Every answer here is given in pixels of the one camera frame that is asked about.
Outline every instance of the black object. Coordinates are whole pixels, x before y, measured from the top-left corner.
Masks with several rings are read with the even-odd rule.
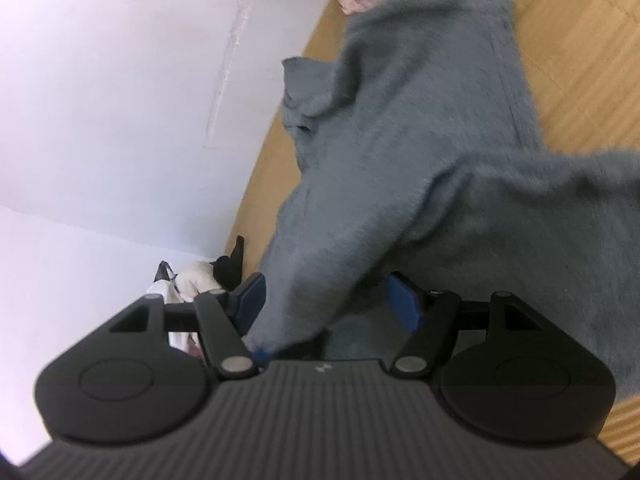
[[[640,463],[637,463],[633,469],[627,471],[620,480],[640,480]]]
[[[47,430],[78,442],[115,445],[155,438],[183,424],[219,380],[256,372],[234,324],[253,323],[264,290],[263,275],[255,273],[229,294],[206,292],[193,303],[164,305],[159,294],[140,298],[40,374],[35,399]],[[228,316],[222,305],[230,304],[235,307]],[[208,366],[169,346],[167,332],[198,332]],[[249,364],[225,367],[227,358]]]
[[[160,280],[169,281],[171,279],[169,272],[171,274],[174,273],[173,269],[171,268],[171,265],[169,265],[166,261],[162,260],[158,264],[158,269],[156,270],[156,275],[154,276],[154,283],[159,282]]]
[[[611,374],[580,345],[506,292],[487,303],[463,301],[399,274],[389,287],[393,308],[415,326],[390,368],[375,360],[258,368],[227,315],[242,310],[242,297],[206,293],[192,307],[164,308],[139,300],[43,371],[36,402],[54,441],[22,472],[33,480],[606,480],[627,473],[594,438],[613,401]],[[166,330],[197,329],[206,364],[166,350],[156,337],[162,315]],[[455,353],[463,331],[482,329],[484,342]],[[173,379],[150,382],[146,368]],[[140,412],[126,406],[143,398]],[[150,420],[151,411],[159,420]]]
[[[244,238],[236,238],[231,256],[220,256],[213,265],[213,277],[225,290],[234,290],[242,282],[242,258],[244,257]]]
[[[254,272],[228,295],[225,313],[240,335],[249,332],[260,314],[267,296],[267,284],[260,272]]]
[[[465,424],[526,444],[569,442],[600,432],[616,396],[613,375],[522,300],[499,291],[487,303],[462,301],[452,292],[420,290],[398,273],[387,286],[395,312],[420,318],[391,372],[430,378],[438,370],[433,385]],[[411,325],[410,316],[399,317]],[[486,330],[486,339],[451,357],[461,330]],[[398,367],[408,356],[422,359],[424,367]]]
[[[24,476],[2,454],[0,454],[0,480],[24,480]]]

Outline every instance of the wooden floor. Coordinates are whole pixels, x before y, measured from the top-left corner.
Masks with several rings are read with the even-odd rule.
[[[513,1],[516,39],[547,145],[565,153],[640,149],[640,0]],[[330,1],[305,55],[332,60],[344,21]],[[230,237],[246,237],[245,272],[255,269],[280,203],[299,179],[276,115]],[[640,397],[617,404],[600,437],[627,462],[638,462]]]

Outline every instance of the ridged black surface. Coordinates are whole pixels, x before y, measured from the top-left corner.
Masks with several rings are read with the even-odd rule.
[[[595,440],[520,449],[481,437],[429,388],[377,362],[276,362],[217,390],[196,419],[154,442],[54,442],[25,464],[33,480],[611,480],[627,467]]]

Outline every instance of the white wall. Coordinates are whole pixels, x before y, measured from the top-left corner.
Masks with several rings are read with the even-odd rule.
[[[9,459],[47,439],[32,390],[48,361],[142,294],[160,260],[220,255],[280,60],[326,1],[0,0]]]
[[[142,296],[158,263],[201,259],[0,207],[0,450],[20,463],[48,441],[33,402],[42,368]]]
[[[0,0],[0,205],[215,254],[327,0]]]

